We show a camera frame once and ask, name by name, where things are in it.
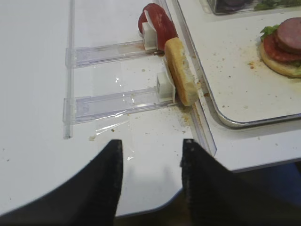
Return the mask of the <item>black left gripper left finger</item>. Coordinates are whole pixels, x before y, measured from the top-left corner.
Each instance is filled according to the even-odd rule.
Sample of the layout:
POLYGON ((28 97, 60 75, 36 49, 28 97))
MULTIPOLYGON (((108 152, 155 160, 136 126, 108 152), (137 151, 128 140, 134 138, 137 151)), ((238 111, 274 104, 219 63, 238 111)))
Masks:
POLYGON ((112 226, 123 182, 122 141, 111 140, 48 194, 1 215, 2 226, 112 226))

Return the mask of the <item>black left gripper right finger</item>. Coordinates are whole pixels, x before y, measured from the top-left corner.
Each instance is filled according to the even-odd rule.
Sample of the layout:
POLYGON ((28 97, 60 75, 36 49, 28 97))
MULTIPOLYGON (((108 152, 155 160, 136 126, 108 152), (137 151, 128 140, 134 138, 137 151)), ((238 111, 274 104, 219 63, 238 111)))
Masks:
POLYGON ((301 209, 249 185, 194 139, 182 146, 182 186, 193 226, 299 226, 301 209))

